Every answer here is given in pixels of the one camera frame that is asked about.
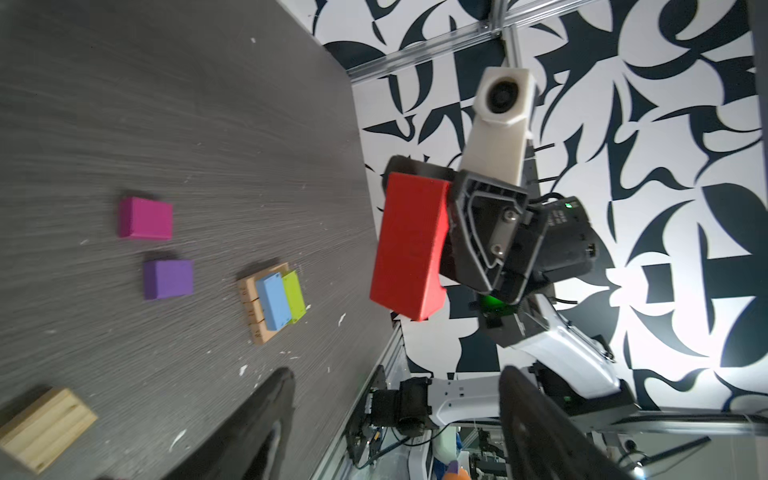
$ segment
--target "red block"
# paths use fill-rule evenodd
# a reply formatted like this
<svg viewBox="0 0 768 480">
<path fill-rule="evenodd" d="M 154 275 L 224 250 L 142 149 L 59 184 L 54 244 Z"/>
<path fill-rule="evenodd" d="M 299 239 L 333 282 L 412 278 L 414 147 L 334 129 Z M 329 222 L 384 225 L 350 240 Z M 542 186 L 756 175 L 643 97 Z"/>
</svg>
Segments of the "red block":
<svg viewBox="0 0 768 480">
<path fill-rule="evenodd" d="M 120 237 L 170 240 L 173 233 L 173 205 L 139 197 L 120 202 Z"/>
<path fill-rule="evenodd" d="M 444 180 L 389 175 L 371 300 L 421 321 L 440 310 L 440 255 L 448 233 L 448 192 Z"/>
</svg>

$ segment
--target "camera lens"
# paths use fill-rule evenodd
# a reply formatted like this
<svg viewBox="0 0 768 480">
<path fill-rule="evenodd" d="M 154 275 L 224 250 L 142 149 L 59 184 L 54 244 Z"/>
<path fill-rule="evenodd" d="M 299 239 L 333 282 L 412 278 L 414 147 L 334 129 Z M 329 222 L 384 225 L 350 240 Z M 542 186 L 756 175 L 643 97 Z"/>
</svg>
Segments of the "camera lens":
<svg viewBox="0 0 768 480">
<path fill-rule="evenodd" d="M 488 92 L 488 109 L 495 114 L 503 114 L 515 106 L 518 100 L 518 84 L 502 80 Z"/>
</svg>

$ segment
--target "table surface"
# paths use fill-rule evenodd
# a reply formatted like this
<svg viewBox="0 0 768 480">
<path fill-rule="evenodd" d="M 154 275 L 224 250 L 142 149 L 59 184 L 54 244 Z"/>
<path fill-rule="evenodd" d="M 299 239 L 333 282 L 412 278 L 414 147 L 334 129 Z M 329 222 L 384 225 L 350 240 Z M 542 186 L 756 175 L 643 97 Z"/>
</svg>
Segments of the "table surface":
<svg viewBox="0 0 768 480">
<path fill-rule="evenodd" d="M 0 21 L 0 422 L 67 386 L 99 420 L 41 478 L 159 478 L 285 365 L 281 478 L 308 478 L 392 332 L 343 69 L 272 0 Z M 118 239 L 127 194 L 172 203 L 173 240 Z M 143 300 L 158 258 L 194 260 L 194 295 Z M 311 308 L 255 346 L 235 280 L 278 261 Z M 0 478 L 31 474 L 0 455 Z"/>
</svg>

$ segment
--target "magenta block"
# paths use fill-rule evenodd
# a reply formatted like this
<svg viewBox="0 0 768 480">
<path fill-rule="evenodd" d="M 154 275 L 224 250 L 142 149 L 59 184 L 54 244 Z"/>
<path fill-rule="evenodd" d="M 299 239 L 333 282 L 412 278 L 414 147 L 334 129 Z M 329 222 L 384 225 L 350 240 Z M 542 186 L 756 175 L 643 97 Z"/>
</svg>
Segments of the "magenta block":
<svg viewBox="0 0 768 480">
<path fill-rule="evenodd" d="M 154 260 L 144 263 L 144 298 L 156 300 L 191 295 L 192 260 Z"/>
<path fill-rule="evenodd" d="M 173 205 L 139 197 L 120 202 L 120 237 L 170 240 L 173 233 Z"/>
</svg>

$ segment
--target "toy block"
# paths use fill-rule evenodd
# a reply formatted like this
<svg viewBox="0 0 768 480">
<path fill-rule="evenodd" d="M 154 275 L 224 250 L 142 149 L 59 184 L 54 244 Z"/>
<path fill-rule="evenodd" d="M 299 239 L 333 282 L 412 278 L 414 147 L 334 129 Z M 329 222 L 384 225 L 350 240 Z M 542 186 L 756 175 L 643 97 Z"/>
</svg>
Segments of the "toy block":
<svg viewBox="0 0 768 480">
<path fill-rule="evenodd" d="M 249 275 L 243 279 L 237 281 L 237 289 L 240 291 L 240 301 L 243 303 L 251 303 L 255 299 L 259 298 L 259 292 L 256 290 L 256 281 L 264 278 L 272 273 L 280 272 L 283 275 L 287 275 L 290 272 L 288 263 L 281 263 L 280 265 L 272 266 L 270 268 L 261 270 L 258 273 Z"/>
<path fill-rule="evenodd" d="M 253 334 L 253 343 L 256 345 L 263 345 L 277 335 L 277 332 L 267 329 L 265 322 L 251 323 L 249 327 Z"/>
<path fill-rule="evenodd" d="M 283 286 L 286 289 L 286 298 L 290 308 L 290 322 L 296 323 L 306 313 L 306 306 L 304 305 L 304 295 L 301 294 L 299 276 L 295 270 L 287 275 L 283 275 Z"/>
<path fill-rule="evenodd" d="M 144 263 L 144 298 L 156 300 L 191 295 L 192 260 L 155 260 Z"/>
<path fill-rule="evenodd" d="M 253 302 L 244 303 L 243 305 L 245 306 L 245 311 L 248 315 L 248 323 L 264 321 L 264 311 L 259 299 L 255 299 Z"/>
<path fill-rule="evenodd" d="M 445 304 L 439 273 L 450 188 L 445 180 L 389 175 L 370 298 L 411 320 Z"/>
<path fill-rule="evenodd" d="M 128 197 L 120 202 L 120 237 L 144 240 L 170 240 L 174 232 L 174 207 L 171 204 Z"/>
<path fill-rule="evenodd" d="M 51 389 L 0 428 L 0 449 L 40 473 L 96 418 L 70 389 Z"/>
<path fill-rule="evenodd" d="M 259 292 L 267 329 L 276 332 L 283 328 L 291 319 L 283 276 L 276 272 L 258 279 L 256 290 Z"/>
</svg>

